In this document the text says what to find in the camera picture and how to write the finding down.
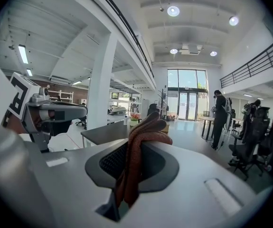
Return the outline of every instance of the ceiling light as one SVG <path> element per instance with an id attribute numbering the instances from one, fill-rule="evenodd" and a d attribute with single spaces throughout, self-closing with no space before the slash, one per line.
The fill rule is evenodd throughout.
<path id="1" fill-rule="evenodd" d="M 22 59 L 23 63 L 28 64 L 28 59 L 27 59 L 27 54 L 26 54 L 26 47 L 22 46 L 22 45 L 19 45 L 18 49 L 19 49 L 19 52 L 20 52 L 21 59 Z"/>
<path id="2" fill-rule="evenodd" d="M 210 53 L 210 55 L 211 55 L 212 57 L 215 57 L 215 56 L 217 55 L 217 52 L 216 52 L 216 51 L 212 51 L 212 52 Z"/>
<path id="3" fill-rule="evenodd" d="M 178 52 L 178 50 L 175 49 L 175 48 L 173 48 L 173 49 L 170 50 L 170 53 L 171 53 L 171 54 L 177 54 L 177 52 Z"/>
<path id="4" fill-rule="evenodd" d="M 33 76 L 33 75 L 32 75 L 32 72 L 31 72 L 31 69 L 28 68 L 28 69 L 27 69 L 27 72 L 28 72 L 28 75 L 29 75 L 29 76 Z"/>
<path id="5" fill-rule="evenodd" d="M 235 17 L 235 16 L 230 17 L 229 24 L 231 26 L 236 26 L 238 23 L 239 23 L 238 17 Z"/>
<path id="6" fill-rule="evenodd" d="M 81 83 L 81 81 L 77 81 L 77 82 L 75 82 L 75 83 L 72 83 L 73 85 L 77 85 L 77 84 L 80 84 Z"/>
<path id="7" fill-rule="evenodd" d="M 179 8 L 176 6 L 170 6 L 167 12 L 170 16 L 175 17 L 179 15 Z"/>

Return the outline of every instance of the recessed spotlight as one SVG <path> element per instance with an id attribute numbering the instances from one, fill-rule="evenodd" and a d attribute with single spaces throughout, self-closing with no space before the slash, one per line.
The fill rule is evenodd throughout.
<path id="1" fill-rule="evenodd" d="M 171 53 L 171 54 L 177 54 L 177 52 L 178 52 L 178 50 L 175 49 L 175 48 L 173 48 L 173 49 L 170 50 L 170 53 Z"/>
<path id="2" fill-rule="evenodd" d="M 216 52 L 216 51 L 212 51 L 212 52 L 210 53 L 210 55 L 211 55 L 212 57 L 215 57 L 215 56 L 217 55 L 217 52 Z"/>
<path id="3" fill-rule="evenodd" d="M 236 26 L 238 23 L 239 23 L 239 18 L 238 17 L 235 17 L 235 16 L 230 17 L 229 24 L 231 26 Z"/>
<path id="4" fill-rule="evenodd" d="M 179 8 L 176 6 L 170 6 L 167 12 L 170 16 L 175 17 L 179 15 Z"/>

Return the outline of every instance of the brown wall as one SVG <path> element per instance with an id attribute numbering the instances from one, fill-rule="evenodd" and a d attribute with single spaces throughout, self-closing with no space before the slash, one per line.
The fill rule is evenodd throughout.
<path id="1" fill-rule="evenodd" d="M 74 88 L 74 87 L 69 87 L 69 86 L 62 86 L 62 85 L 56 85 L 53 83 L 48 83 L 48 82 L 44 82 L 44 81 L 38 81 L 38 80 L 32 80 L 34 81 L 36 84 L 38 84 L 41 87 L 46 87 L 47 85 L 50 85 L 49 90 L 53 90 L 53 91 L 59 91 L 61 90 L 62 92 L 66 92 L 66 93 L 71 93 L 74 92 L 73 94 L 73 103 L 76 104 L 80 104 L 80 100 L 81 99 L 87 99 L 88 97 L 88 91 L 84 90 L 84 89 L 78 89 L 78 88 Z M 51 97 L 57 97 L 56 93 L 49 93 Z M 62 95 L 62 97 L 66 98 L 66 97 L 70 97 L 70 95 Z"/>

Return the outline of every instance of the white column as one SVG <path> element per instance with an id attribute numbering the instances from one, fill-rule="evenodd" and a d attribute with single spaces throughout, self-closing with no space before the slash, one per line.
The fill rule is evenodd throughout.
<path id="1" fill-rule="evenodd" d="M 89 88 L 87 129 L 107 125 L 111 72 L 117 39 L 109 34 L 101 41 L 96 52 Z"/>

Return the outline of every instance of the brown cloth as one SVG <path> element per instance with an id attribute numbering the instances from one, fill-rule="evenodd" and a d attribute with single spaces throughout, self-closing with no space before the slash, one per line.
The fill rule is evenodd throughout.
<path id="1" fill-rule="evenodd" d="M 158 119 L 159 113 L 153 112 L 129 133 L 125 170 L 116 182 L 115 197 L 118 207 L 123 199 L 131 207 L 138 197 L 138 183 L 141 181 L 141 142 L 158 141 L 172 144 L 172 139 L 160 132 L 166 127 L 166 122 Z"/>

